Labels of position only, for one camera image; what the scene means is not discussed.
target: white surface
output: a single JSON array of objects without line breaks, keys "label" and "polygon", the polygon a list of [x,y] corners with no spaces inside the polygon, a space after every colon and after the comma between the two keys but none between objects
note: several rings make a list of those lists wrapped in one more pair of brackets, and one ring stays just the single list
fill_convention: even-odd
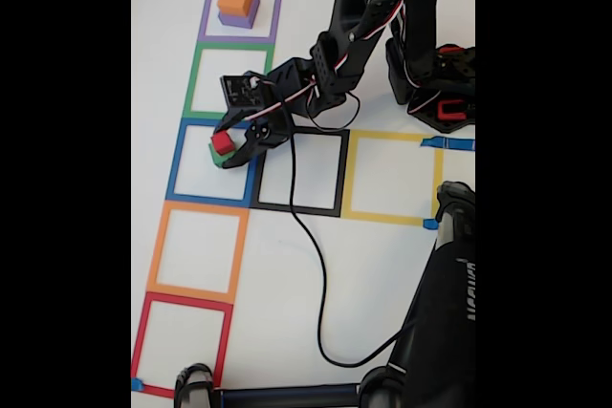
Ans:
[{"label": "white surface", "polygon": [[[318,33],[329,26],[333,2],[334,0],[283,0],[274,50],[274,65],[292,56],[308,57],[308,50],[316,42]],[[459,45],[469,46],[475,43],[474,5],[474,0],[438,0],[439,44],[456,42]],[[164,203],[204,0],[132,0],[131,6],[131,346],[133,353],[146,277]],[[216,13],[211,12],[212,17],[216,17]],[[395,103],[386,72],[382,39],[368,62],[356,91],[356,94],[362,97],[363,107],[353,127],[433,134],[433,131],[422,123],[408,117],[405,108]],[[329,126],[339,126],[353,114],[352,104],[353,102],[349,101],[344,106],[318,118],[317,121]],[[473,138],[474,134],[475,129],[468,127],[452,135]],[[198,154],[205,158],[208,152],[200,150]],[[410,166],[417,170],[420,164],[413,163]],[[447,167],[446,162],[445,170],[452,170],[451,167]],[[428,199],[430,196],[431,190],[426,194]],[[315,326],[320,294],[320,272],[316,254],[306,236],[288,214],[267,212],[268,217],[258,217],[262,213],[264,212],[251,211],[245,262],[241,269],[238,297],[230,330],[224,384],[227,383],[231,387],[256,387],[282,385],[289,383],[287,381],[314,384],[330,382],[332,379],[360,380],[365,373],[364,368],[352,371],[325,367],[318,356]],[[405,301],[403,298],[402,301],[394,299],[404,294],[401,289],[412,288],[414,280],[421,274],[425,259],[421,261],[420,267],[406,268],[398,264],[407,263],[412,259],[406,260],[407,254],[414,254],[413,256],[417,258],[427,257],[435,233],[407,225],[375,224],[311,216],[305,216],[304,220],[307,225],[314,225],[315,235],[323,239],[321,244],[326,258],[355,258],[353,262],[346,262],[349,268],[346,274],[345,271],[340,274],[334,268],[336,274],[332,276],[330,269],[330,309],[326,314],[324,344],[329,353],[337,358],[346,360],[362,358],[397,331],[404,318],[411,294],[406,293]],[[326,227],[330,228],[326,230],[326,227],[317,224],[316,220],[328,220],[333,223],[328,225],[326,222]],[[337,225],[349,225],[350,229],[334,235],[328,234],[328,231],[336,230]],[[384,235],[386,231],[391,231],[390,228],[397,231],[397,234],[391,239],[381,238],[382,241],[372,247],[362,239],[376,238],[376,234],[372,235],[371,231],[379,231]],[[356,277],[350,270],[357,268],[369,269],[376,274],[374,282],[367,284],[367,289],[363,287],[363,277]],[[386,282],[381,280],[386,279],[385,276],[389,276]],[[405,285],[402,280],[406,277],[409,280]],[[391,294],[389,289],[392,288],[394,289],[392,291],[399,292],[397,296]],[[378,306],[376,308],[372,303],[375,295],[386,301],[388,306],[385,304],[384,308],[380,308],[376,305]],[[282,319],[279,314],[283,313],[291,320]],[[370,318],[372,313],[378,315]],[[194,353],[200,349],[198,345],[202,344],[203,336],[210,331],[209,325],[202,325],[201,330],[197,331],[199,337],[198,343],[193,346]],[[384,362],[386,355],[387,353],[384,353],[372,365]],[[214,359],[195,355],[187,355],[181,362],[166,362],[168,372],[172,373],[169,387],[173,384],[177,371],[200,358],[206,358],[208,365],[214,365]],[[262,361],[267,363],[265,372],[261,372]],[[138,396],[132,396],[132,400],[147,397]],[[154,403],[157,403],[157,400],[169,401],[160,397],[149,398],[155,398],[156,402],[140,406],[162,407],[167,405],[161,402],[159,405]]]},{"label": "white surface", "polygon": [[131,408],[174,408],[174,402],[171,398],[133,392],[130,406]]},{"label": "white surface", "polygon": [[151,386],[174,389],[176,375],[196,362],[214,372],[223,313],[153,301],[137,377]]},{"label": "white surface", "polygon": [[434,153],[419,142],[360,138],[351,209],[428,218]]},{"label": "white surface", "polygon": [[[214,165],[208,150],[211,126],[186,128],[183,154],[174,192],[182,195],[242,200],[247,183],[247,167],[221,169]],[[229,136],[239,148],[245,142],[244,129],[230,129]]]},{"label": "white surface", "polygon": [[274,0],[259,0],[259,7],[255,15],[255,22],[251,29],[225,26],[219,21],[218,0],[212,0],[210,15],[207,22],[207,35],[225,35],[240,37],[267,37],[272,28]]},{"label": "white surface", "polygon": [[158,284],[225,293],[240,218],[172,209]]},{"label": "white surface", "polygon": [[476,191],[476,154],[475,152],[462,152],[460,150],[445,150],[444,171],[442,177],[445,181],[467,183]]},{"label": "white surface", "polygon": [[132,353],[204,0],[131,0]]},{"label": "white surface", "polygon": [[266,54],[259,50],[202,50],[191,110],[225,114],[228,107],[221,76],[242,75],[245,69],[263,74]]},{"label": "white surface", "polygon": [[[334,208],[341,142],[340,136],[295,135],[295,205]],[[291,166],[288,142],[267,153],[260,203],[289,204]]]},{"label": "white surface", "polygon": [[[327,264],[323,345],[332,358],[360,360],[402,326],[435,232],[333,217],[301,218],[320,243]],[[292,217],[252,210],[224,387],[356,382],[386,362],[390,349],[358,369],[333,367],[323,360],[316,340],[321,285],[317,253]]]}]

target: purple tape square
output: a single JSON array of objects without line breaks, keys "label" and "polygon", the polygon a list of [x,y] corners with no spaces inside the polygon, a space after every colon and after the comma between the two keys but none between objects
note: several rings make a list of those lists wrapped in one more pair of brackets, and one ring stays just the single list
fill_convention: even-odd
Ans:
[{"label": "purple tape square", "polygon": [[274,0],[274,9],[272,16],[272,24],[270,26],[270,35],[267,37],[247,37],[236,35],[208,35],[207,24],[210,16],[210,7],[212,0],[205,0],[204,11],[202,13],[202,21],[200,22],[200,30],[198,32],[199,42],[227,42],[227,43],[274,43],[276,40],[276,32],[278,31],[278,18],[280,16],[281,0]]},{"label": "purple tape square", "polygon": [[252,23],[255,22],[255,15],[257,14],[258,8],[259,0],[251,0],[251,6],[249,7],[249,15],[234,16],[232,14],[223,14],[219,11],[219,21],[221,21],[226,26],[252,29]]}]

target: blue tape square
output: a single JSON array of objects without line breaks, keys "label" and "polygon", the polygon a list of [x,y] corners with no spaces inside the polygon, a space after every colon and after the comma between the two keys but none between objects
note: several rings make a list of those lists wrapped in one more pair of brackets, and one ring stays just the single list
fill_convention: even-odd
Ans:
[{"label": "blue tape square", "polygon": [[[182,118],[181,126],[179,127],[179,135],[177,137],[176,147],[174,149],[174,158],[172,159],[172,168],[170,169],[170,178],[168,180],[168,187],[165,192],[165,198],[170,201],[181,201],[185,203],[199,203],[199,204],[217,204],[217,205],[229,205],[234,207],[249,207],[251,203],[252,186],[255,178],[255,166],[257,165],[257,159],[253,159],[249,163],[249,170],[247,171],[247,181],[245,183],[245,191],[242,200],[230,200],[226,198],[214,198],[209,196],[198,196],[198,195],[184,195],[175,193],[176,180],[179,174],[179,165],[181,163],[181,155],[183,153],[183,145],[185,143],[185,135],[187,126],[210,126],[215,127],[219,122],[218,119],[208,118]],[[234,128],[247,129],[249,124],[246,122],[240,122],[233,126]],[[208,147],[202,146],[202,154],[208,153]]]}]

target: black robotic arm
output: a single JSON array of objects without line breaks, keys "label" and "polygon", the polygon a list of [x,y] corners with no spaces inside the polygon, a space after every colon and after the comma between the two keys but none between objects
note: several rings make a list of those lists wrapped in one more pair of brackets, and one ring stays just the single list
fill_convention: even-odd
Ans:
[{"label": "black robotic arm", "polygon": [[474,124],[476,50],[454,44],[436,49],[436,0],[336,0],[329,30],[318,36],[311,59],[291,58],[267,75],[221,77],[228,111],[215,133],[250,123],[246,143],[222,167],[241,166],[289,138],[276,96],[310,119],[343,104],[387,25],[393,37],[386,59],[397,103],[443,133]]}]

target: blue tape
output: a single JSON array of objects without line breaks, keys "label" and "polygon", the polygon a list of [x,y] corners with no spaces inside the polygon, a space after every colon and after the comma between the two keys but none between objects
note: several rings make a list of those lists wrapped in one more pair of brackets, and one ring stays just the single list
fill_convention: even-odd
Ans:
[{"label": "blue tape", "polygon": [[132,378],[132,392],[142,392],[144,390],[144,384],[137,377]]},{"label": "blue tape", "polygon": [[438,222],[436,219],[424,219],[423,228],[425,229],[438,229]]},{"label": "blue tape", "polygon": [[476,139],[453,139],[436,136],[431,139],[423,139],[422,147],[446,148],[447,150],[463,150],[467,152],[476,151]]}]

